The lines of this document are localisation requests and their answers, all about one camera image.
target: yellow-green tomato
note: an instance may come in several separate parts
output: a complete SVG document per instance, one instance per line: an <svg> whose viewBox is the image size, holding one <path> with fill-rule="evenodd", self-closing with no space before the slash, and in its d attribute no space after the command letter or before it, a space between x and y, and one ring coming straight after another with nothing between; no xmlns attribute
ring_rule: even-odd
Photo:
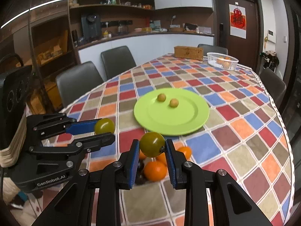
<svg viewBox="0 0 301 226"><path fill-rule="evenodd" d="M96 122L94 126L95 134L101 133L114 133L115 132L115 125L114 122L109 118L103 118Z"/></svg>
<svg viewBox="0 0 301 226"><path fill-rule="evenodd" d="M165 147L165 139L159 133L148 132L142 136L139 146L143 154L154 158L162 153L161 148Z"/></svg>

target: checkered tablecloth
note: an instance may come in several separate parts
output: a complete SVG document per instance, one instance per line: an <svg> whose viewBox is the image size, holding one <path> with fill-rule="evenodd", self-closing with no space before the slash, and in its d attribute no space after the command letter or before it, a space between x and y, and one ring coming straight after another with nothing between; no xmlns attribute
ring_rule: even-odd
<svg viewBox="0 0 301 226"><path fill-rule="evenodd" d="M112 119L116 124L116 142L87 155L81 168L103 169L129 150L132 140L140 139L146 132L133 115L136 101L154 89L166 87L193 91L203 96L210 107L209 119L202 128L190 135L172 137L176 148L189 146L191 160L204 169L228 171L273 225L283 225L293 203L292 151L272 98L259 77L244 66L234 71L221 70L206 61L168 54L85 94L64 111L79 121ZM50 145L66 146L73 139L90 135L93 133L62 134L51 138ZM44 190L44 208L60 188ZM161 182L122 191L120 198L123 225L183 225L185 191L174 190L168 175ZM208 203L213 225L209 195Z"/></svg>

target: white plastic basket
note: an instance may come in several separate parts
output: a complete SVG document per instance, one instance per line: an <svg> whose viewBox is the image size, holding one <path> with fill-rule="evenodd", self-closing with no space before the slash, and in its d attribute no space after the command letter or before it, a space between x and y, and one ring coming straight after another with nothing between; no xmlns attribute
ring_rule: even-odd
<svg viewBox="0 0 301 226"><path fill-rule="evenodd" d="M235 70L238 59L222 54L222 53L207 53L208 64L221 69Z"/></svg>

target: chair backrest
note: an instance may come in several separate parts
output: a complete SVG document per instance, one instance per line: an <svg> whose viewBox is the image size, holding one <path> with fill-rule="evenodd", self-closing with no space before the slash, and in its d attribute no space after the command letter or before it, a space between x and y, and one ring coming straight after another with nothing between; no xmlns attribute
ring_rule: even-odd
<svg viewBox="0 0 301 226"><path fill-rule="evenodd" d="M127 46L109 49L102 52L100 56L108 80L136 66L131 51Z"/></svg>
<svg viewBox="0 0 301 226"><path fill-rule="evenodd" d="M103 79L95 65L88 61L60 73L56 77L56 83L63 106L66 107L86 92L102 84Z"/></svg>
<svg viewBox="0 0 301 226"><path fill-rule="evenodd" d="M279 108L285 94L286 85L272 70L266 68L259 75L268 93L273 98L277 108Z"/></svg>
<svg viewBox="0 0 301 226"><path fill-rule="evenodd" d="M211 46L206 44L199 44L198 47L204 49L204 56L207 56L207 53L222 53L228 55L228 49L225 47Z"/></svg>

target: green plate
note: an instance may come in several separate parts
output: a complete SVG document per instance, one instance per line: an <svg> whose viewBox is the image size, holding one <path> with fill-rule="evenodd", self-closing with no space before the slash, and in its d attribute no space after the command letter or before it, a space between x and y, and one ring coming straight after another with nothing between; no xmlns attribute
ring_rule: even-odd
<svg viewBox="0 0 301 226"><path fill-rule="evenodd" d="M157 101L160 93L166 95L164 102ZM169 106L172 98L179 100L176 108ZM149 131L178 136L201 128L209 117L209 107L201 96L189 90L162 88L142 96L135 104L134 116Z"/></svg>

